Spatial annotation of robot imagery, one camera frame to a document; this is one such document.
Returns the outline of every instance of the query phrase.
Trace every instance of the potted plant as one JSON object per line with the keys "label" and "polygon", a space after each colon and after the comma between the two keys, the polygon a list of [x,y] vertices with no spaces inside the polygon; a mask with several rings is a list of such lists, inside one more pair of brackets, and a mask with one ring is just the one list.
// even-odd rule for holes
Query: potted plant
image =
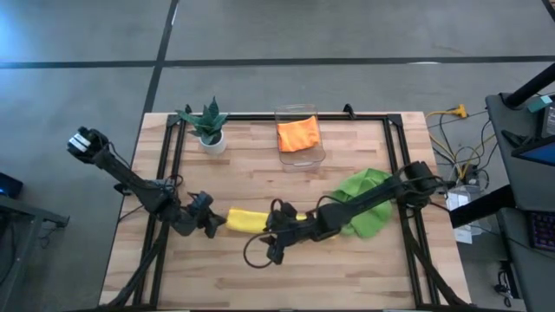
{"label": "potted plant", "polygon": [[194,130],[189,133],[199,137],[200,144],[206,153],[218,155],[225,150],[226,142],[222,126],[227,122],[227,115],[219,114],[215,96],[209,107],[204,105],[202,116],[191,115],[181,110],[176,112],[182,120],[194,126]]}

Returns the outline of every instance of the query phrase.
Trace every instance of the wooden table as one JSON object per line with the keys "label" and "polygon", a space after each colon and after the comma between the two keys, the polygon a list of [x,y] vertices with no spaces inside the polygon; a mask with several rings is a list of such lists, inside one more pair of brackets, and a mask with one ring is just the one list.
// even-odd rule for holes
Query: wooden table
{"label": "wooden table", "polygon": [[[400,114],[411,159],[426,161],[436,172],[424,114]],[[166,119],[167,114],[146,114],[143,120],[133,170],[144,179],[156,175]],[[307,211],[314,208],[320,196],[334,191],[355,172],[368,167],[390,171],[382,123],[321,121],[320,127],[327,156],[318,172],[283,172],[273,122],[230,121],[225,125],[228,147],[218,157],[203,153],[198,139],[188,134],[180,159],[180,174],[185,178],[179,189],[182,201],[190,200],[186,191],[205,191],[214,197],[212,209],[223,216],[232,206],[268,211],[274,198]],[[170,147],[166,172],[170,172],[173,162],[174,143]],[[136,198],[126,198],[121,213],[138,205]],[[431,205],[422,214],[435,267],[458,296],[470,302],[449,216]],[[146,223],[147,213],[140,210],[119,224],[101,303],[114,298],[137,268]],[[285,250],[282,265],[264,270],[252,269],[243,261],[242,249],[250,236],[223,226],[214,239],[208,239],[203,231],[181,237],[171,230],[159,308],[414,307],[396,209],[393,219],[371,239],[339,236],[320,243],[297,244]],[[265,248],[262,244],[250,247],[249,257],[254,263],[266,261]],[[424,297],[428,298],[421,266],[419,276]],[[151,279],[152,273],[147,277],[146,299]]]}

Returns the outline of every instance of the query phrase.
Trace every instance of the orange cloth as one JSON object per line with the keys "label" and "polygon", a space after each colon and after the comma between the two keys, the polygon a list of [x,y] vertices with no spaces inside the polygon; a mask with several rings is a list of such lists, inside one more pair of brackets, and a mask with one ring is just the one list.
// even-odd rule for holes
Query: orange cloth
{"label": "orange cloth", "polygon": [[281,152],[296,152],[318,145],[320,133],[316,117],[277,124],[277,137]]}

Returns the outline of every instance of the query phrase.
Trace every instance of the concrete floor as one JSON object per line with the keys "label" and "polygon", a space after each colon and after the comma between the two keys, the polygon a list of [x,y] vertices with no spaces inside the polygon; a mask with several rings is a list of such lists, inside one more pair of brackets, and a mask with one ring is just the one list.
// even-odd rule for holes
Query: concrete floor
{"label": "concrete floor", "polygon": [[[3,1],[0,62],[152,61],[169,6],[170,0]],[[539,0],[181,0],[166,59],[549,55],[554,29]],[[548,65],[164,68],[153,111],[187,103],[198,110],[216,95],[230,112],[298,102],[321,111],[350,103],[360,111],[430,112],[464,103],[476,114],[486,95],[514,90]],[[79,126],[96,127],[131,159],[152,74],[152,68],[0,69],[0,171],[25,183],[23,200],[71,215],[47,249],[37,245],[24,300],[14,309],[96,305],[121,197],[113,179],[73,159],[65,144]],[[445,125],[451,144],[478,144],[486,119]],[[493,159],[488,190],[507,183],[497,152]],[[473,302],[503,308],[491,288],[497,255],[480,244],[460,250]]]}

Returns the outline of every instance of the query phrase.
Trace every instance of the white flower pot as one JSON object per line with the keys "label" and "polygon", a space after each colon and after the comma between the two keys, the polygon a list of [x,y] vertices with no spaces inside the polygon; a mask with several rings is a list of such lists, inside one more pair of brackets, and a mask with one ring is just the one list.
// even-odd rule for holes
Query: white flower pot
{"label": "white flower pot", "polygon": [[199,138],[199,142],[202,145],[202,148],[204,148],[205,152],[209,155],[219,155],[224,152],[225,146],[227,146],[227,142],[225,141],[225,135],[223,131],[222,131],[222,137],[219,139],[219,142],[216,144],[207,145],[200,138]]}

